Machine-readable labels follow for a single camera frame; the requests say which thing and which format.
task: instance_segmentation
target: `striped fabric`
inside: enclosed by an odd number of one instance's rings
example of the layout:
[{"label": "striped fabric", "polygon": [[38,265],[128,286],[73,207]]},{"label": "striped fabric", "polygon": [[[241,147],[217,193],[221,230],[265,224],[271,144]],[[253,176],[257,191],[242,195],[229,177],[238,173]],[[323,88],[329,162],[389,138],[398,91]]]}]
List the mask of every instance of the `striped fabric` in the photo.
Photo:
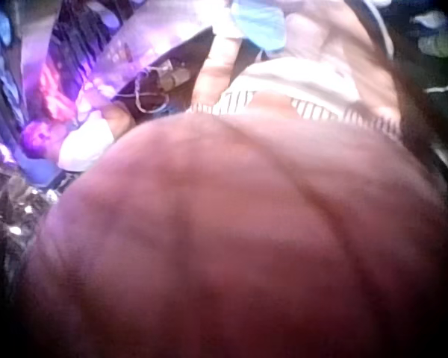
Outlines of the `striped fabric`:
[{"label": "striped fabric", "polygon": [[[225,114],[237,114],[245,108],[255,92],[253,91],[238,91],[225,93],[219,102],[214,106],[207,106],[204,104],[193,104],[186,112],[187,113],[209,113],[216,116]],[[311,103],[309,101],[302,101],[291,98],[290,105],[296,109],[297,113],[303,118],[312,121],[320,122],[340,122],[349,125],[356,125],[361,128],[373,130],[384,134],[388,138],[401,142],[401,132],[397,125],[390,119],[383,117],[363,117],[357,110],[347,107],[342,115],[333,113],[332,111]]]}]

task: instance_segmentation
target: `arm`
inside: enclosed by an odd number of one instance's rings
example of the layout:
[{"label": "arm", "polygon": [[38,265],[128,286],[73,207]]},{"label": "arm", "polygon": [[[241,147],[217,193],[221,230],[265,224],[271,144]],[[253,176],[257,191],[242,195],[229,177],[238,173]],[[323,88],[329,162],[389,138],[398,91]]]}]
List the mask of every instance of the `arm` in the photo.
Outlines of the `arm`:
[{"label": "arm", "polygon": [[217,1],[213,20],[214,41],[201,68],[193,91],[192,104],[212,106],[228,88],[243,34],[230,14],[231,1]]},{"label": "arm", "polygon": [[102,113],[102,118],[110,126],[115,140],[136,125],[133,116],[122,102],[112,102],[95,87],[86,91],[84,96],[93,108],[96,108]]},{"label": "arm", "polygon": [[229,86],[242,39],[216,36],[193,91],[192,103],[212,106]]}]

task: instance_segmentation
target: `white shirt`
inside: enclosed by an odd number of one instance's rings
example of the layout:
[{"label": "white shirt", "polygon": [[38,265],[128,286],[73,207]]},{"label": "white shirt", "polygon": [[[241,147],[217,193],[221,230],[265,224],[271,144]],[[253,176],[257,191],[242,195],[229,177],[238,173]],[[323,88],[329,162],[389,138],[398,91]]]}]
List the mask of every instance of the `white shirt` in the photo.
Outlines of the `white shirt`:
[{"label": "white shirt", "polygon": [[70,172],[84,172],[113,143],[114,137],[107,121],[99,110],[95,110],[80,128],[71,131],[63,141],[58,166]]}]

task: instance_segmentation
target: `cable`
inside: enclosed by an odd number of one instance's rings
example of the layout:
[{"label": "cable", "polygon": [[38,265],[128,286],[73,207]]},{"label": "cable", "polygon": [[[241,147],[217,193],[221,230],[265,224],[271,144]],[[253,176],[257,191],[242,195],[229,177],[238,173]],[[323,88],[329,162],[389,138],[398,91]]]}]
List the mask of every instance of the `cable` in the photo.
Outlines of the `cable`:
[{"label": "cable", "polygon": [[366,4],[368,7],[368,10],[372,13],[373,17],[375,17],[376,23],[378,24],[380,31],[382,32],[383,41],[385,43],[385,50],[387,52],[387,56],[389,60],[393,59],[393,56],[395,55],[395,48],[393,46],[393,41],[391,40],[390,34],[388,33],[387,26],[385,25],[385,22],[383,21],[382,15],[380,15],[379,9],[375,6],[374,3],[371,2],[371,0],[362,0],[363,3]]},{"label": "cable", "polygon": [[426,93],[443,93],[448,92],[448,86],[446,87],[432,87],[425,89]]},{"label": "cable", "polygon": [[[146,74],[149,74],[149,70],[150,69],[156,69],[155,67],[146,67],[145,72]],[[162,110],[164,110],[164,108],[167,107],[167,105],[169,104],[169,95],[167,93],[151,93],[151,92],[140,92],[140,87],[141,87],[141,78],[143,76],[143,72],[140,72],[136,75],[136,79],[134,80],[134,97],[136,98],[134,103],[136,105],[136,108],[141,112],[141,113],[159,113]],[[144,108],[141,107],[141,100],[140,97],[143,95],[149,95],[151,93],[151,95],[162,95],[164,97],[164,102],[161,106],[159,106],[158,108],[154,109],[154,110],[146,110]]]}]

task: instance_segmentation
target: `cloth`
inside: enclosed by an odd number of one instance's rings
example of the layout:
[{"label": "cloth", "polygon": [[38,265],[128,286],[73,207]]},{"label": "cloth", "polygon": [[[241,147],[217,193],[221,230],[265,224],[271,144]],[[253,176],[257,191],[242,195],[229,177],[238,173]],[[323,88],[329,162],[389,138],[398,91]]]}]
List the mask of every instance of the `cloth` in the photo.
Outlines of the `cloth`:
[{"label": "cloth", "polygon": [[193,105],[188,112],[214,115],[238,114],[256,92],[268,91],[289,97],[302,119],[336,121],[377,131],[394,141],[401,130],[391,119],[362,115],[354,103],[360,99],[355,83],[332,62],[283,57],[255,63],[236,78],[214,106]]},{"label": "cloth", "polygon": [[100,111],[90,113],[88,120],[63,141],[58,166],[70,172],[88,170],[114,143],[111,129]]},{"label": "cloth", "polygon": [[237,27],[256,46],[265,51],[284,48],[285,19],[277,4],[262,0],[234,0],[231,16]]}]

